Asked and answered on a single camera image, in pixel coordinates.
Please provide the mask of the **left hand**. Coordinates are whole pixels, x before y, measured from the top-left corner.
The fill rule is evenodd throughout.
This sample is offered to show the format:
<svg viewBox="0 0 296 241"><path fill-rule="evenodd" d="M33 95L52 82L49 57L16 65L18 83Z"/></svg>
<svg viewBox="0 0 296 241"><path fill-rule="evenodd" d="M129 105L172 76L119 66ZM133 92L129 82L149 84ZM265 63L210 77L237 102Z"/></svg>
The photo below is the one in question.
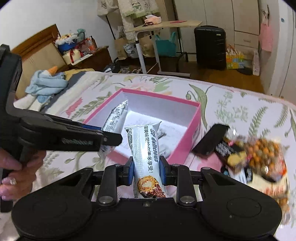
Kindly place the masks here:
<svg viewBox="0 0 296 241"><path fill-rule="evenodd" d="M36 172L43 165L46 151L37 151L26 166L14 159L8 152L1 149L1 168L11 170L8 177L1 180L1 199L17 200L32 191Z"/></svg>

